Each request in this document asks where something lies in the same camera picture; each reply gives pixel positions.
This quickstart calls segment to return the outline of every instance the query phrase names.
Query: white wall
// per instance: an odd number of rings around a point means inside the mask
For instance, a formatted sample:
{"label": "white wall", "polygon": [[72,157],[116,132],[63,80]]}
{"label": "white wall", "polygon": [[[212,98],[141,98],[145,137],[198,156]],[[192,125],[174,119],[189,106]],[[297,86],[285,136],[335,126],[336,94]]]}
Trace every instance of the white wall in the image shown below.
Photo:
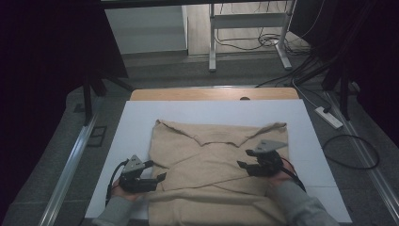
{"label": "white wall", "polygon": [[105,11],[121,54],[187,49],[185,6]]}

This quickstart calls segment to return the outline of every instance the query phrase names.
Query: white metal stand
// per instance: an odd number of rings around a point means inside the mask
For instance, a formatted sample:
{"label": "white metal stand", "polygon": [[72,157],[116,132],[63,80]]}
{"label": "white metal stand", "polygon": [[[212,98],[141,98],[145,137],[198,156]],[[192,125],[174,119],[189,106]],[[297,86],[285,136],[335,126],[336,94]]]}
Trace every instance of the white metal stand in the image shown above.
{"label": "white metal stand", "polygon": [[292,0],[291,6],[287,12],[279,13],[256,13],[256,14],[234,14],[234,15],[215,15],[215,4],[210,4],[210,22],[211,22],[211,43],[209,50],[209,71],[216,71],[216,29],[230,28],[252,28],[252,27],[281,27],[281,33],[278,41],[275,41],[276,50],[279,53],[282,65],[285,70],[291,70],[290,60],[285,54],[284,41],[287,35],[288,27],[293,15],[295,0]]}

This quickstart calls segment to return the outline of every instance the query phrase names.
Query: person's left hand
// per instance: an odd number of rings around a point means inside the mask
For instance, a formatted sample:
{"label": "person's left hand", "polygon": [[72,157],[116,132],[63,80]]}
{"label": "person's left hand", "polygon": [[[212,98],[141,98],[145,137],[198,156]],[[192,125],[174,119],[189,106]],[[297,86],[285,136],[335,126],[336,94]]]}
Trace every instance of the person's left hand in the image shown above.
{"label": "person's left hand", "polygon": [[124,191],[120,187],[120,179],[116,180],[114,182],[114,184],[112,185],[111,194],[112,194],[112,196],[121,196],[131,202],[134,202],[138,197],[143,195],[143,193],[132,194],[132,193]]}

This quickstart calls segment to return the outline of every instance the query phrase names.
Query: white desk leg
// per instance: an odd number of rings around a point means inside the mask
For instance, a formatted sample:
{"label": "white desk leg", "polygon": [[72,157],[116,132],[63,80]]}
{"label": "white desk leg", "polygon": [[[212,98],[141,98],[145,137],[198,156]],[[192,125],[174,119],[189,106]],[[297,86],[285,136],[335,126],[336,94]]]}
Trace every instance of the white desk leg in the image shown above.
{"label": "white desk leg", "polygon": [[209,46],[209,72],[216,71],[215,4],[210,4],[211,43]]}
{"label": "white desk leg", "polygon": [[291,2],[290,9],[287,11],[284,19],[284,27],[281,29],[281,34],[279,36],[279,40],[275,40],[274,43],[276,44],[276,50],[279,53],[279,58],[281,59],[282,65],[284,66],[284,69],[289,71],[293,68],[293,66],[290,63],[290,60],[287,57],[287,54],[285,53],[284,49],[284,41],[285,41],[285,36],[287,35],[288,27],[291,22],[291,17],[293,15],[295,7],[295,0]]}

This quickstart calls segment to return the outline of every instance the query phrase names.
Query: human arm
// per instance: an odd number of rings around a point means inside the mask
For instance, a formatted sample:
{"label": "human arm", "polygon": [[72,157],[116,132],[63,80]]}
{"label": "human arm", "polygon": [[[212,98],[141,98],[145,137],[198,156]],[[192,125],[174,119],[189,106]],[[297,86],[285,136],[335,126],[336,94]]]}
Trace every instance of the human arm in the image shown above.
{"label": "human arm", "polygon": [[124,226],[129,222],[134,201],[142,194],[125,192],[119,180],[113,184],[112,197],[104,211],[92,223],[98,226]]}
{"label": "human arm", "polygon": [[[283,162],[286,169],[295,172],[293,166]],[[305,193],[288,174],[281,171],[268,180],[274,187],[275,199],[282,206],[288,225],[339,225],[323,204]]]}

